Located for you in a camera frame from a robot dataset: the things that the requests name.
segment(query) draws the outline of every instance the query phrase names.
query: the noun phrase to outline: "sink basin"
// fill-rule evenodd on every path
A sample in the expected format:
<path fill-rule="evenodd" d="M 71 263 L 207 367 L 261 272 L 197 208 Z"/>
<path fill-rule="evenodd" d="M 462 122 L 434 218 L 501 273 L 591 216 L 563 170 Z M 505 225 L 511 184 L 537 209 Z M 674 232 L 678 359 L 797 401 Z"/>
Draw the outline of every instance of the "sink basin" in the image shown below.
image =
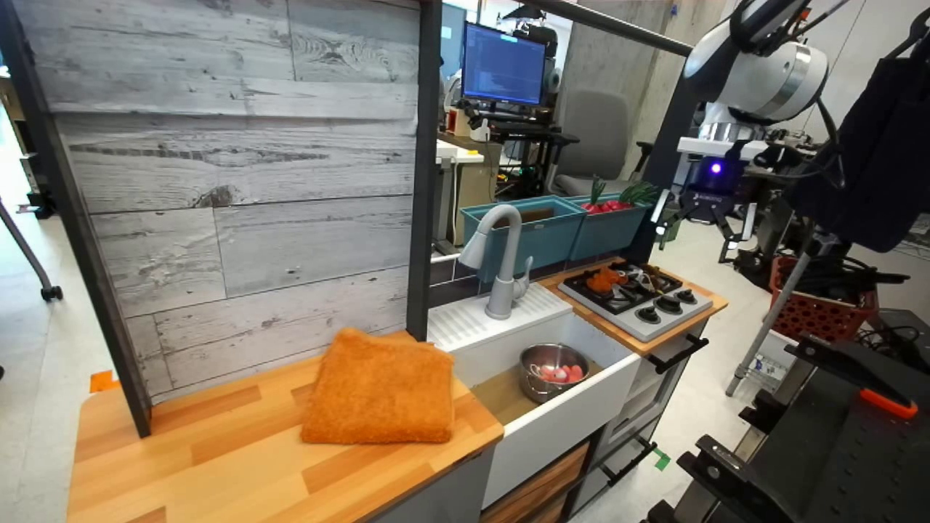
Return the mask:
<path fill-rule="evenodd" d="M 639 354 L 576 318 L 555 293 L 543 293 L 549 290 L 537 288 L 537 298 L 533 298 L 537 311 L 520 318 L 520 305 L 511 320 L 488 331 L 472 327 L 473 302 L 469 301 L 430 314 L 430 340 L 453 354 L 457 375 L 502 424 L 483 505 L 616 420 L 639 369 Z M 451 320 L 462 322 L 460 338 L 448 327 Z M 591 375 L 546 405 L 534 405 L 520 394 L 518 363 L 523 349 L 543 344 L 578 349 Z"/>

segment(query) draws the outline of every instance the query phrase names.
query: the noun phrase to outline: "wooden countertop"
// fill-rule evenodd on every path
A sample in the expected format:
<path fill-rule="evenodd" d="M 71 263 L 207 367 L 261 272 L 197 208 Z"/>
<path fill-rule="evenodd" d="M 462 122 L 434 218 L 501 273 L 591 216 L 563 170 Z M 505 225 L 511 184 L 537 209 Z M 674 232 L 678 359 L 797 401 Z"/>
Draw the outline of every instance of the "wooden countertop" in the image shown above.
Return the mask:
<path fill-rule="evenodd" d="M 546 288 L 549 288 L 553 293 L 559 293 L 560 301 L 572 302 L 572 308 L 576 308 L 578 318 L 584 318 L 586 322 L 594 322 L 597 330 L 601 330 L 604 334 L 611 334 L 613 340 L 626 344 L 629 349 L 634 349 L 634 353 L 639 353 L 639 354 L 648 354 L 648 353 L 663 349 L 668 340 L 693 331 L 697 322 L 704 322 L 704 320 L 709 320 L 711 314 L 717 314 L 717 311 L 726 308 L 726 301 L 723 301 L 720 293 L 716 293 L 716 290 L 709 290 L 709 288 L 700 288 L 700 285 L 694 285 L 694 282 L 687 282 L 687 279 L 678 277 L 678 273 L 663 272 L 663 273 L 679 279 L 687 288 L 709 298 L 709 308 L 700 311 L 697 318 L 679 322 L 678 330 L 671 330 L 671 331 L 648 340 L 648 344 L 646 344 L 646 340 L 637 340 L 637 338 L 630 338 L 630 334 L 621 331 L 620 327 L 607 322 L 604 318 L 600 318 L 597 311 L 591 311 L 584 302 L 572 301 L 570 293 L 563 293 L 563 290 L 559 288 L 563 279 L 578 277 L 578 273 L 584 273 L 584 272 L 604 269 L 604 266 L 611 266 L 611 263 L 620 263 L 620 259 L 607 259 L 607 263 L 594 263 L 594 266 L 584 266 L 584 269 L 560 272 L 560 273 L 553 273 L 553 277 L 540 279 L 540 285 L 546 285 Z"/>
<path fill-rule="evenodd" d="M 82 408 L 71 520 L 361 520 L 493 444 L 501 423 L 453 383 L 448 444 L 302 444 L 319 359 L 153 411 L 136 440 L 120 391 Z"/>

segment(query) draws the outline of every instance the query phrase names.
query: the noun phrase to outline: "faucet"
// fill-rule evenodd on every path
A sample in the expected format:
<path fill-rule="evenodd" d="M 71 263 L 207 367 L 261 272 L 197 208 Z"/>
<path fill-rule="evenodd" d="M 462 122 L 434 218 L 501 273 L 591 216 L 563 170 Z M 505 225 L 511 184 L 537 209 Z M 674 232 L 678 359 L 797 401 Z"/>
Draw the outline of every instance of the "faucet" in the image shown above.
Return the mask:
<path fill-rule="evenodd" d="M 514 311 L 514 302 L 525 293 L 530 288 L 530 272 L 533 272 L 533 257 L 525 257 L 525 273 L 523 279 L 514 282 L 514 266 L 518 266 L 518 247 L 520 247 L 520 228 L 523 218 L 518 213 L 518 208 L 511 205 L 498 205 L 485 213 L 485 218 L 476 225 L 472 243 L 462 247 L 460 253 L 460 266 L 480 272 L 485 263 L 485 247 L 491 238 L 491 228 L 508 218 L 508 232 L 505 232 L 505 250 L 502 250 L 502 263 L 501 263 L 501 273 L 493 279 L 491 288 L 491 301 L 485 305 L 488 318 L 493 320 L 508 320 Z"/>

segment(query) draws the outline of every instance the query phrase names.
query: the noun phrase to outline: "computer monitor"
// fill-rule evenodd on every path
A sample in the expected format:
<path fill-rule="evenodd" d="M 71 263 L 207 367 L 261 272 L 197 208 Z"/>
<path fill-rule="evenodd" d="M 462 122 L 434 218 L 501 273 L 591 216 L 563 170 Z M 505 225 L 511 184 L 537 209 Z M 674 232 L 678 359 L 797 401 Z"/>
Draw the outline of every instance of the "computer monitor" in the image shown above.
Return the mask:
<path fill-rule="evenodd" d="M 464 23 L 462 99 L 537 107 L 543 99 L 543 73 L 546 48 Z"/>

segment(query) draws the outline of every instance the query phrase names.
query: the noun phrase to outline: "bowl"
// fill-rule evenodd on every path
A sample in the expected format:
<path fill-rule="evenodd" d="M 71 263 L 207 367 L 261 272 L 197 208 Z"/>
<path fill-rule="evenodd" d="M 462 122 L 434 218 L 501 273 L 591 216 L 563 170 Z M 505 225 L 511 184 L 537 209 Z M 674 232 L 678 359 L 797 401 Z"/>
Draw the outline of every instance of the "bowl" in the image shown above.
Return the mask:
<path fill-rule="evenodd" d="M 582 353 L 553 344 L 533 346 L 520 354 L 520 391 L 530 401 L 543 405 L 586 378 L 586 360 Z"/>

